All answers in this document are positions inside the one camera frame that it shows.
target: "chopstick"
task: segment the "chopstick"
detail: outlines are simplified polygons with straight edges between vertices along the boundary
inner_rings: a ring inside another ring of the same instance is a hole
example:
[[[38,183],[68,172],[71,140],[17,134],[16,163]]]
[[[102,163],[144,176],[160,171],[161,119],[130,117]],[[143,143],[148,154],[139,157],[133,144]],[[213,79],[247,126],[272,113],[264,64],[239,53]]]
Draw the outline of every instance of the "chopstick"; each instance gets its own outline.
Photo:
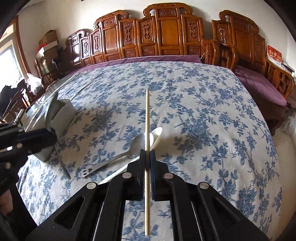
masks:
[[[150,194],[151,194],[151,176],[150,176],[150,99],[149,90],[146,89],[146,119],[145,119],[145,235],[150,235]]]

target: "silver screw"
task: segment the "silver screw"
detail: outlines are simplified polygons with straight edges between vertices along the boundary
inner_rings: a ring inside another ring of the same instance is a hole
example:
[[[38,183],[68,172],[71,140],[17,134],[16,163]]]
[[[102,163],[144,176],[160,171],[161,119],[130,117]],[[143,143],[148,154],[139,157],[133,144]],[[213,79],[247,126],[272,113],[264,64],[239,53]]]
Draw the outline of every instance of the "silver screw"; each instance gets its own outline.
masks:
[[[96,187],[96,183],[94,183],[94,182],[88,183],[88,184],[86,185],[86,187],[87,187],[88,189],[94,189],[94,188]]]
[[[10,167],[11,167],[10,162],[7,162],[7,163],[5,164],[5,168],[6,168],[6,169],[10,169]]]
[[[125,179],[129,179],[129,178],[131,178],[131,173],[125,172],[125,173],[122,174],[122,177],[125,178]]]
[[[174,175],[171,174],[171,173],[169,173],[169,172],[165,173],[163,176],[164,176],[166,179],[172,179],[172,178],[174,177]]]
[[[209,188],[209,184],[203,182],[203,183],[200,183],[200,188],[201,189],[208,189]]]

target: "carved wooden sofa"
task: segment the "carved wooden sofa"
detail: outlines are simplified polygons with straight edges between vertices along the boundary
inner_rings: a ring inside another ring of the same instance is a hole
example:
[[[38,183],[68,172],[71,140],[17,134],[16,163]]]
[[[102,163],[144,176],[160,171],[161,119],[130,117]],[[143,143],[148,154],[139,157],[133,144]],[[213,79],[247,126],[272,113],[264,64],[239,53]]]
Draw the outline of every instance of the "carved wooden sofa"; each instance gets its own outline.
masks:
[[[253,20],[229,10],[220,12],[219,18],[212,20],[212,27],[222,52],[220,64],[226,67],[229,56],[238,55],[238,65],[233,61],[231,69],[255,100],[274,135],[286,117],[286,99],[293,90],[293,78],[267,58],[265,39]],[[229,48],[223,49],[225,44],[236,48],[230,53]]]
[[[199,55],[204,62],[219,65],[219,44],[203,38],[202,18],[192,15],[184,3],[152,4],[144,9],[144,18],[129,18],[118,10],[98,18],[94,31],[78,30],[66,45],[74,68],[111,60],[163,55]],[[232,45],[225,45],[229,53]],[[228,65],[233,59],[230,56]]]

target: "beige floor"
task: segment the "beige floor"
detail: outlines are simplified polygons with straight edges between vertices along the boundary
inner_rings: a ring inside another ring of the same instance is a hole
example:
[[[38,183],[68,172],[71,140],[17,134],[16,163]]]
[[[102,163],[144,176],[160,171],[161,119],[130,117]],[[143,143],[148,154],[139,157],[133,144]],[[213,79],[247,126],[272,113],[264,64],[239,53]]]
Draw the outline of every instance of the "beige floor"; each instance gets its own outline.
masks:
[[[273,136],[282,183],[280,223],[275,240],[290,222],[296,211],[296,143],[286,132],[277,130]]]

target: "wooden sofa backrest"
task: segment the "wooden sofa backrest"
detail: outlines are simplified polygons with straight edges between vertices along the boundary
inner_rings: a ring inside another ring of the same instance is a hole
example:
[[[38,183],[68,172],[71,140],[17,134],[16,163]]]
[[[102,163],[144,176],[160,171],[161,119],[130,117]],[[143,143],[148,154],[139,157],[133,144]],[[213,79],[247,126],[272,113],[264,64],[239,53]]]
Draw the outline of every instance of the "wooden sofa backrest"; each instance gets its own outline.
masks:
[[[203,40],[202,18],[192,13],[184,3],[160,3],[145,8],[140,20],[122,10],[102,16],[90,34],[79,30],[67,38],[72,65],[161,55],[204,55],[205,62],[215,64],[219,45]]]
[[[259,35],[257,24],[229,10],[220,12],[219,18],[220,20],[212,20],[214,39],[237,47],[240,66],[265,75],[265,39]]]

